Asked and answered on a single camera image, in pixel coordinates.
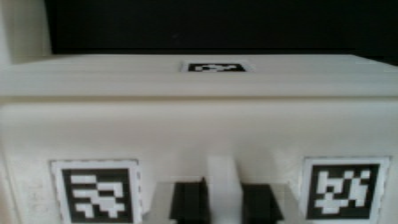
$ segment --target white wall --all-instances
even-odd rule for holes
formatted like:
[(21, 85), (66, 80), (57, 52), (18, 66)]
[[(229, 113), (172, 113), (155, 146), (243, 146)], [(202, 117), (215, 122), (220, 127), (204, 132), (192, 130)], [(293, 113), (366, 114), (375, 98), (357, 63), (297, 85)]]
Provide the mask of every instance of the white wall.
[(12, 193), (3, 151), (0, 146), (0, 224), (18, 223)]
[(137, 158), (147, 207), (156, 182), (204, 176), (217, 152), (243, 181), (286, 183), (297, 196), (306, 156), (393, 156), (380, 223), (394, 223), (396, 100), (19, 103), (0, 122), (23, 224), (60, 224), (50, 160)]

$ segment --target black background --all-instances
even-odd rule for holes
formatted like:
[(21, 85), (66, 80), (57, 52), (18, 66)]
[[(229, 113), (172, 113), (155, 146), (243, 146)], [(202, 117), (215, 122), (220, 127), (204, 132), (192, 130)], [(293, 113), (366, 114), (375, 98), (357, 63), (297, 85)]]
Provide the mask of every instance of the black background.
[(55, 54), (355, 54), (398, 64), (396, 0), (46, 0)]

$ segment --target white surface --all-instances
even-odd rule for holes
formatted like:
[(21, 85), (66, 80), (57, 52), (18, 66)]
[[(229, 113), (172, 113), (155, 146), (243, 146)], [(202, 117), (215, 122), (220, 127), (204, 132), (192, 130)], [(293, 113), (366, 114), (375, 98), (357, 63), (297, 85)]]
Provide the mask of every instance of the white surface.
[(92, 183), (96, 183), (96, 176), (92, 176), (92, 175), (87, 175), (87, 176), (71, 176), (71, 183), (75, 183), (75, 184), (82, 184), (82, 183), (85, 183), (85, 184), (92, 184)]
[(231, 156), (208, 158), (208, 196), (213, 224), (242, 223), (242, 186)]
[(3, 151), (0, 144), (0, 224), (14, 224), (18, 222), (14, 192), (11, 189), (7, 165), (3, 159)]
[[(346, 164), (380, 164), (378, 167), (378, 175), (377, 175), (377, 185), (375, 185), (375, 195), (373, 195), (373, 202), (371, 202), (371, 212), (370, 212), (370, 219), (368, 220), (313, 220), (313, 224), (377, 224), (378, 223), (378, 216), (380, 216), (380, 209), (382, 208), (382, 196), (386, 189), (386, 181), (387, 181), (387, 175), (389, 175), (389, 164), (391, 164), (391, 158), (389, 157), (362, 157), (362, 158), (306, 158), (304, 161), (304, 171), (302, 171), (302, 194), (300, 194), (300, 210), (302, 213), (307, 214), (307, 198), (309, 198), (309, 184), (311, 184), (311, 174), (313, 174), (313, 166), (314, 165), (346, 165)], [(338, 213), (339, 209), (327, 209), (325, 214)]]
[(297, 198), (306, 156), (393, 156), (380, 224), (394, 223), (394, 99), (16, 103), (0, 123), (23, 224), (60, 224), (50, 160), (137, 158), (147, 210), (156, 182), (206, 176), (217, 151), (234, 157), (242, 181), (288, 183)]
[[(256, 72), (181, 73), (187, 58), (243, 59)], [(398, 96), (398, 70), (366, 62), (348, 55), (71, 56), (5, 66), (0, 96)]]

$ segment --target white divider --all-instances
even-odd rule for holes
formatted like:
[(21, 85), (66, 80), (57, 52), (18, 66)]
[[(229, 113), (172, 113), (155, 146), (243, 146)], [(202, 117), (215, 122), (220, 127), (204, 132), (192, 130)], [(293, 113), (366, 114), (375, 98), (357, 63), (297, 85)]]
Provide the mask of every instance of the white divider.
[(229, 156), (208, 158), (208, 191), (213, 224), (240, 224), (242, 186), (234, 160)]

